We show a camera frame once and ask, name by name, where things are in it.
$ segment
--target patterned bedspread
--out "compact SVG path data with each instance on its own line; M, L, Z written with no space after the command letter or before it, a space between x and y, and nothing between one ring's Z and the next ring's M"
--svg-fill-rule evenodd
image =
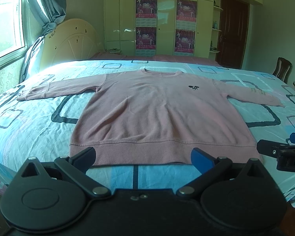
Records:
M164 72L181 70L228 84L270 92L286 107L257 105L231 98L229 101L242 115L257 141L267 139L290 144L289 136L295 132L295 91L273 75L185 63L75 61L47 68L0 95L0 174L3 174L1 178L4 178L4 183L8 183L13 177L11 170L17 171L30 156L36 156L43 162L68 155L71 133L85 105L94 94L17 101L16 98L23 88L63 79L138 70L143 67ZM291 200L295 206L295 173L276 170L276 159L271 157L263 156L263 163L286 200ZM87 175L112 190L172 188L176 191L200 173L192 165L128 165L91 168Z

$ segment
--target wallpaper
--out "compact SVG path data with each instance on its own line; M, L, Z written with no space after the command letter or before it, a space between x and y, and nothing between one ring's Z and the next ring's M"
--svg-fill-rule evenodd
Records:
M23 60L21 58L0 70L0 94L18 84Z

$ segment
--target blue curtain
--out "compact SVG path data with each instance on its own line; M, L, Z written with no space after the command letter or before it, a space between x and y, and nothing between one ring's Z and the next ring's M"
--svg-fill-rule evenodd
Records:
M20 74L20 82L39 71L41 53L44 47L44 37L56 29L57 24L65 19L67 7L66 0L27 1L35 19L42 26L42 33L25 55Z

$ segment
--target ribbed waistband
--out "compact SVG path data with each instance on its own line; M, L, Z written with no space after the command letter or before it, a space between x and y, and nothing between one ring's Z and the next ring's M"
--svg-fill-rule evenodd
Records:
M226 156L236 163L246 163L261 156L256 146L208 145L180 143L174 140L147 143L105 143L96 145L70 144L70 157L87 147L96 151L95 166L100 165L157 165L168 163L191 164L190 154L197 147L213 157Z

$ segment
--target sweatshirt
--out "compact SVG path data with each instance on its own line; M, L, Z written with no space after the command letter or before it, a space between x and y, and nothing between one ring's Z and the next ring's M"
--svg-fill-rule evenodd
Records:
M50 82L24 90L17 100L86 90L95 94L73 130L70 156L93 147L94 165L191 164L194 147L233 162L261 159L254 137L227 97L284 107L255 88L146 69Z

